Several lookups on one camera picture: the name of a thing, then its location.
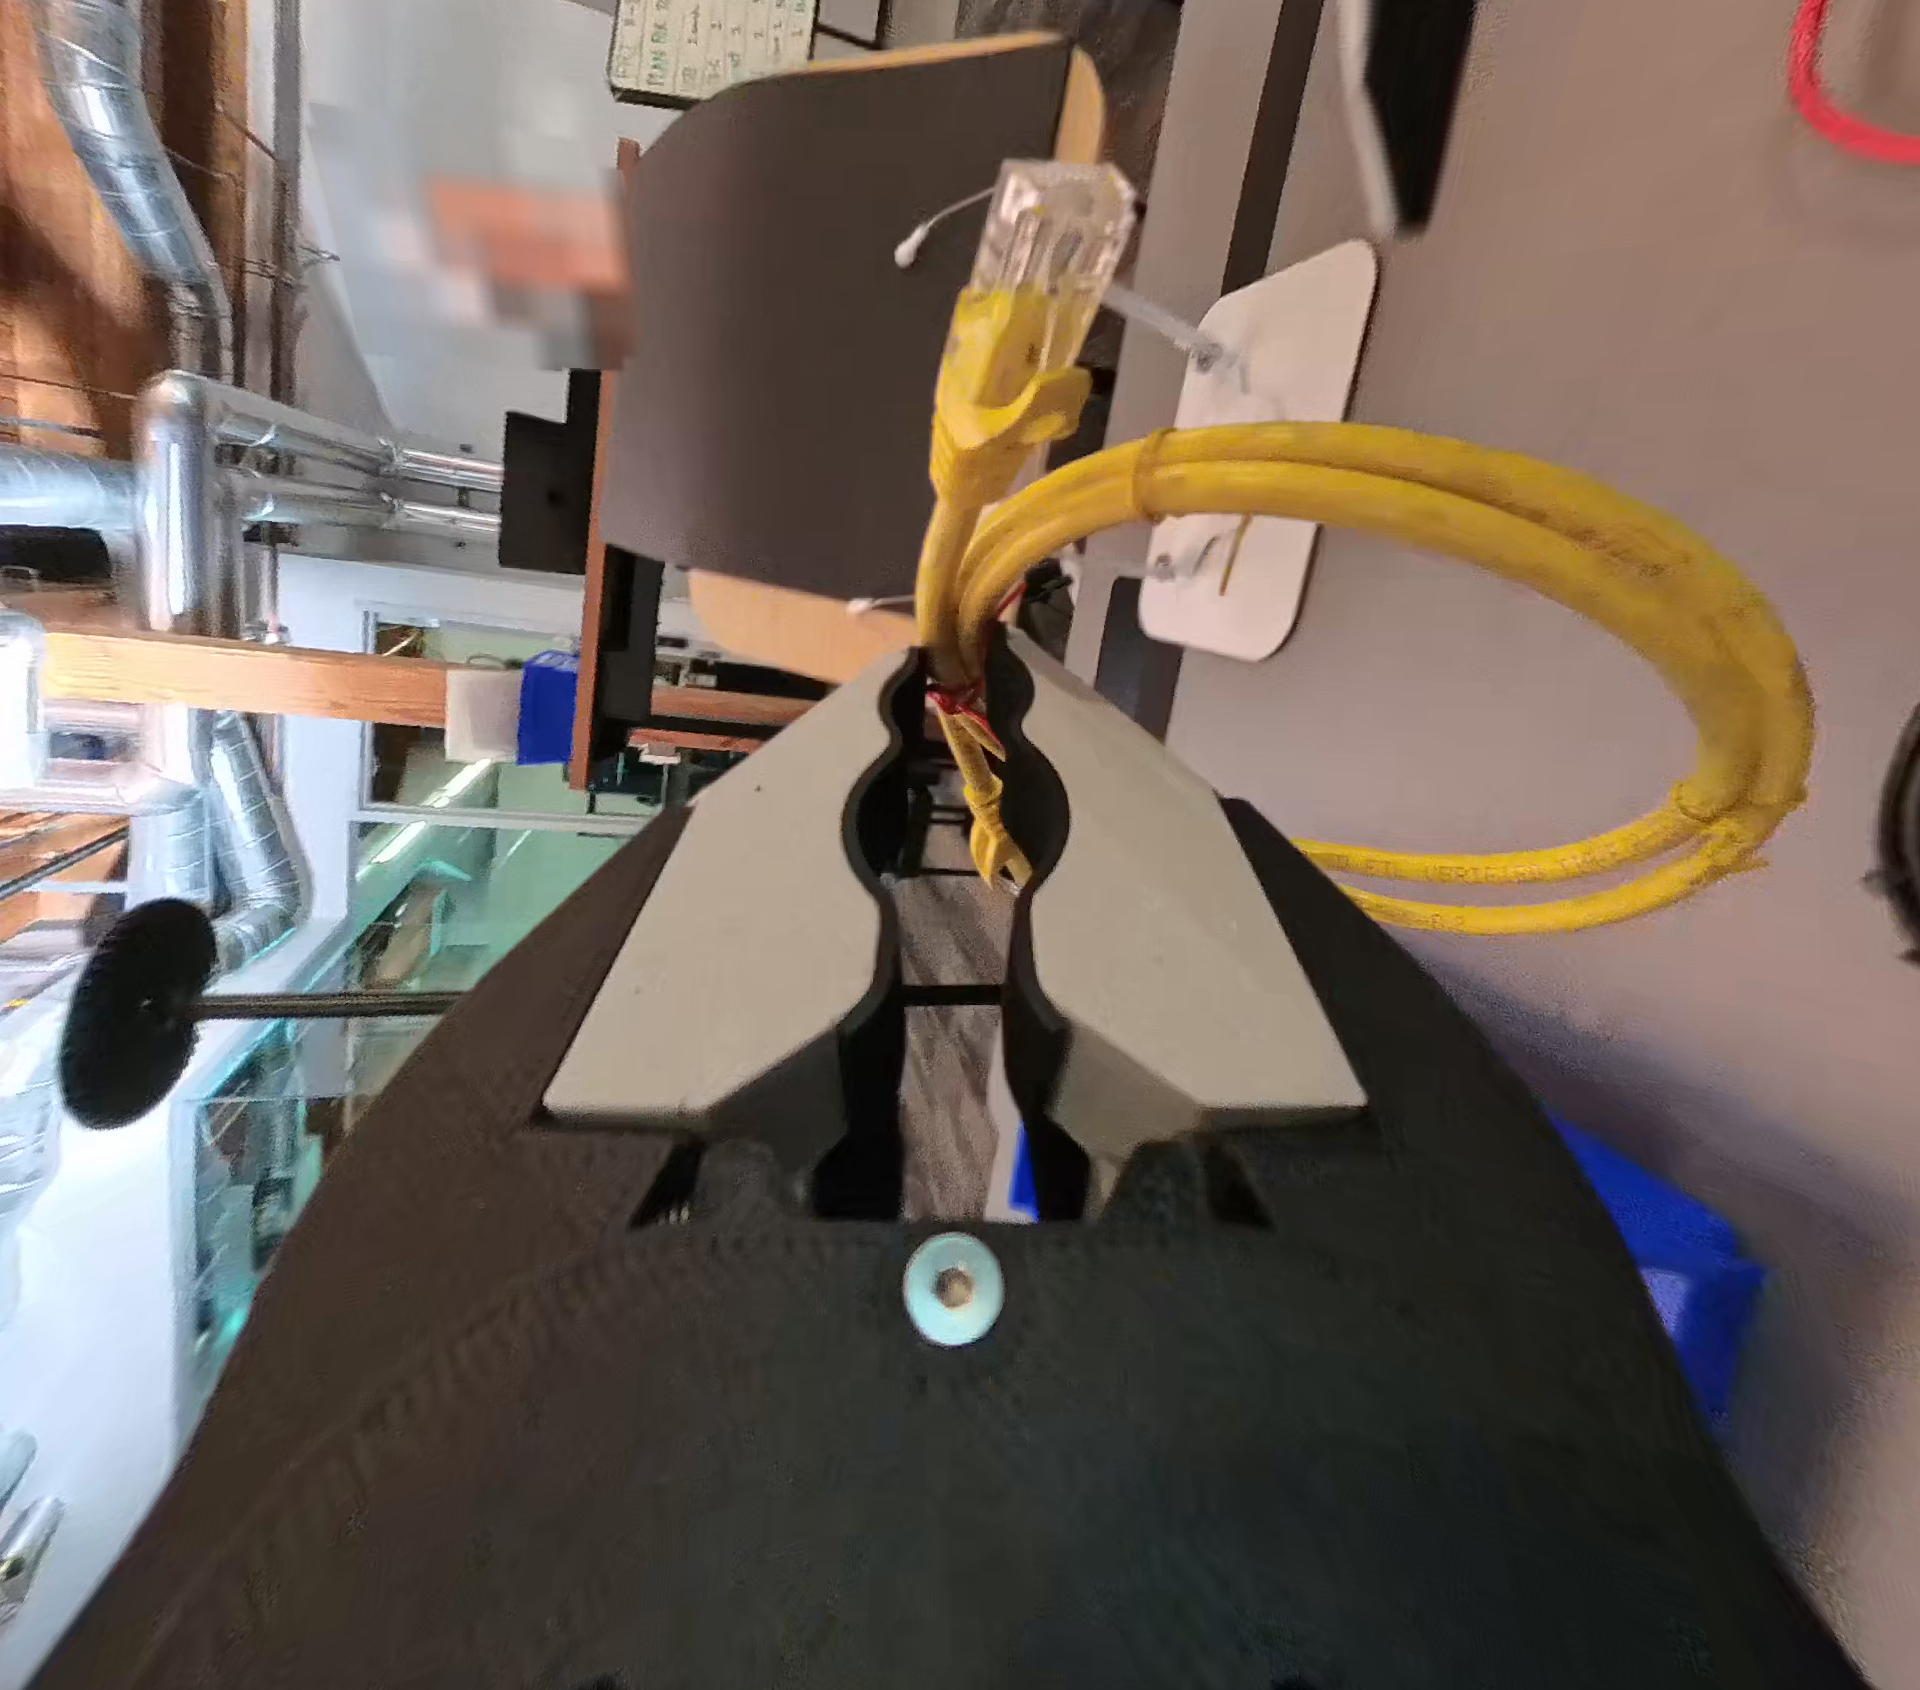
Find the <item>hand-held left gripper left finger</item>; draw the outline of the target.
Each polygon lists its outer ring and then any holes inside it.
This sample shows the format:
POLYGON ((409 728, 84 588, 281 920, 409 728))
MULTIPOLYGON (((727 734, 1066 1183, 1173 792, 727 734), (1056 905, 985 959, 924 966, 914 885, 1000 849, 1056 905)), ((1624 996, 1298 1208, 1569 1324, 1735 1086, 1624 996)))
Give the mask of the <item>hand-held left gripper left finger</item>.
POLYGON ((905 1000, 890 880, 916 650, 814 702, 683 814, 540 1106, 767 1150, 821 1218, 900 1218, 905 1000))

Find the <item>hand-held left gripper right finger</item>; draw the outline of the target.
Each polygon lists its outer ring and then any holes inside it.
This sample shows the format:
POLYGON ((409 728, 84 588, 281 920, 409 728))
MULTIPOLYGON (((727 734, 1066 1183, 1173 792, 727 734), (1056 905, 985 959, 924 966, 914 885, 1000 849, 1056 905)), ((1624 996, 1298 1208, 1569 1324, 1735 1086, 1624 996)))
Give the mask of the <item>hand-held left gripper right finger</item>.
POLYGON ((1328 1125, 1368 1093, 1221 797, 1026 634, 990 652, 1030 863, 1001 996, 1032 1212, 1096 1216, 1143 1148, 1328 1125))

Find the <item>blue bin with black divider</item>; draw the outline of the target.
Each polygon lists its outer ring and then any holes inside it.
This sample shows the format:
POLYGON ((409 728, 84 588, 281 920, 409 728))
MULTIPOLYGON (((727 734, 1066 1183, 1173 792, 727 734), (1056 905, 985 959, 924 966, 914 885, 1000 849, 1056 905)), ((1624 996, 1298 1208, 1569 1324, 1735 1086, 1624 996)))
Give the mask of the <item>blue bin with black divider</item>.
POLYGON ((1737 1229, 1705 1201, 1560 1115, 1550 1124, 1595 1192, 1681 1366, 1723 1432, 1768 1284, 1737 1229))

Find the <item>blue storage bin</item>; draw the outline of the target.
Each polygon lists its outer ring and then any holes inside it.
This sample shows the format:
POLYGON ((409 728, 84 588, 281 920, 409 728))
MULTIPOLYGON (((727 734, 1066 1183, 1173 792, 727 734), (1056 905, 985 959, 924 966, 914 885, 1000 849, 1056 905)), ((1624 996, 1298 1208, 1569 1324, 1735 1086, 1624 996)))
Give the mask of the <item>blue storage bin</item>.
POLYGON ((571 764, 577 683, 575 650, 541 647, 517 667, 515 766, 571 764))

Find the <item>black round disc on rod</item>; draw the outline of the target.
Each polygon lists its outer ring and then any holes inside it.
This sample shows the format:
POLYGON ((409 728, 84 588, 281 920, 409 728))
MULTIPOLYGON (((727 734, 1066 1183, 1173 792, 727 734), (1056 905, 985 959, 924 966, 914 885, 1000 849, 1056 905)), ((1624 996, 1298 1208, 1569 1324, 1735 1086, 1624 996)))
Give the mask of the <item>black round disc on rod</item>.
POLYGON ((219 993, 217 967, 213 921, 195 903, 162 898, 126 912, 88 953, 63 1014, 63 1113, 96 1132, 141 1120, 178 1086, 209 1022, 437 1018, 464 998, 405 987, 219 993))

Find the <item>black board with wooden edge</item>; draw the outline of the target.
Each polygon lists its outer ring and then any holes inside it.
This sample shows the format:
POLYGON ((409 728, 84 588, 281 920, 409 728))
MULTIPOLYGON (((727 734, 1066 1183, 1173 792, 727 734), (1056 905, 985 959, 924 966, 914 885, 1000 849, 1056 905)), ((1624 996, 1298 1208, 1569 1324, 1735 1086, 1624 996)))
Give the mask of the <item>black board with wooden edge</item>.
POLYGON ((810 63, 642 147, 629 351, 601 386, 595 541, 686 574, 698 634, 852 677, 914 643, 947 319, 1008 160, 1096 163, 1105 99, 1058 31, 810 63))

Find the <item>whiteboard on black stand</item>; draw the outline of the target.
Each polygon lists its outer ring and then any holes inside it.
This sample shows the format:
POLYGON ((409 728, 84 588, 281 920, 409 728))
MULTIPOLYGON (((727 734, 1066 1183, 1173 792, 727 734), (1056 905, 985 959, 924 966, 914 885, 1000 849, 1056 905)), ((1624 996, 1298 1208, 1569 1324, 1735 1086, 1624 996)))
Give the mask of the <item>whiteboard on black stand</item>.
POLYGON ((615 0, 605 52, 613 99, 679 112, 811 61, 821 0, 615 0))

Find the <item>wooden post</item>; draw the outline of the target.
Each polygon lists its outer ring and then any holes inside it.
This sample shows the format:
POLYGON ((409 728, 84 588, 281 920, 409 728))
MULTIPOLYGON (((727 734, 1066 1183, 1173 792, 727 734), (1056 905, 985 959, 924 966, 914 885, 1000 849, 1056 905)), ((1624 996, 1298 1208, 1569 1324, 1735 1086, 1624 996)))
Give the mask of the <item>wooden post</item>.
POLYGON ((439 728, 460 664, 377 652, 53 629, 37 647, 45 697, 439 728))

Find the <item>silver ventilation duct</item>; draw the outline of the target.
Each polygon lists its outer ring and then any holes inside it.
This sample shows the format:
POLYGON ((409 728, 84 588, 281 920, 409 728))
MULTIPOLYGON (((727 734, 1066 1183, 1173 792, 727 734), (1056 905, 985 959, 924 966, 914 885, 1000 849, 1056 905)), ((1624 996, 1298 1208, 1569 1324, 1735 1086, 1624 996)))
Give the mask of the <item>silver ventilation duct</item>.
MULTIPOLYGON (((27 0, 42 85, 60 128, 141 275, 163 294, 172 348, 186 366, 133 400, 129 541, 136 609, 163 643, 219 632, 238 589, 217 440, 216 388, 227 383, 232 317, 212 241, 162 144, 141 79, 144 0, 27 0)), ((131 821, 148 888, 203 908, 213 972, 281 945, 306 920, 298 844, 233 708, 136 704, 131 759, 98 766, 80 797, 131 821)))

